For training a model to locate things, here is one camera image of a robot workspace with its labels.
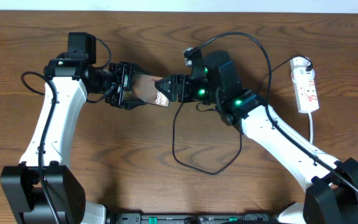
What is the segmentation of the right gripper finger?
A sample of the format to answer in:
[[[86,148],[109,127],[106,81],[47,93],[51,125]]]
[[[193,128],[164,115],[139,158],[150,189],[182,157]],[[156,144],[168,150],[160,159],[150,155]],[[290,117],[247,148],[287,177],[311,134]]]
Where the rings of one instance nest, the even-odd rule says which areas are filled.
[[[169,102],[176,102],[178,99],[177,92],[175,90],[159,90]]]
[[[170,75],[155,82],[158,91],[172,91],[176,82],[176,75]]]

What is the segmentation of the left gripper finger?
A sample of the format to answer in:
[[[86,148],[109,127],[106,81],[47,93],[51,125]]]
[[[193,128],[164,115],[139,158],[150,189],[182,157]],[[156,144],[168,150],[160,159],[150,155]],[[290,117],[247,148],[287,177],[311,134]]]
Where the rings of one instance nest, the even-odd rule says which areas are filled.
[[[138,64],[133,63],[132,64],[132,70],[133,70],[133,74],[140,74],[140,75],[150,75],[149,72],[147,72],[146,70],[144,70],[143,68],[141,68]]]
[[[143,101],[135,101],[135,100],[125,100],[124,101],[124,109],[125,110],[132,110],[138,106],[146,105]]]

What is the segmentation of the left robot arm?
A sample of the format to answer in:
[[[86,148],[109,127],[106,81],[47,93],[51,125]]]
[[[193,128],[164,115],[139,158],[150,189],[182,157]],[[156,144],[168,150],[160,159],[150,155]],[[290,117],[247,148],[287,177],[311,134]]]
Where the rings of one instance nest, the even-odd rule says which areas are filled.
[[[1,186],[17,223],[114,223],[105,205],[87,201],[70,171],[78,117],[88,95],[124,110],[140,106],[127,100],[135,75],[143,70],[130,62],[96,65],[99,39],[86,32],[68,35],[67,51],[51,59],[39,77],[44,102],[34,135],[16,166],[1,172]]]

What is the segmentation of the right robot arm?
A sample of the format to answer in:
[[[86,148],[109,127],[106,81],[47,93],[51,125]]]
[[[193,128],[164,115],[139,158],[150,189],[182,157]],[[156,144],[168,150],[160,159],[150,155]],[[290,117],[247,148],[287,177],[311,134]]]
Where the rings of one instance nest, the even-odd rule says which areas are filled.
[[[275,216],[279,223],[358,223],[358,162],[341,162],[318,149],[281,119],[253,90],[245,89],[225,51],[186,58],[191,75],[155,83],[170,101],[214,104],[216,112],[264,147],[305,191],[305,201]]]

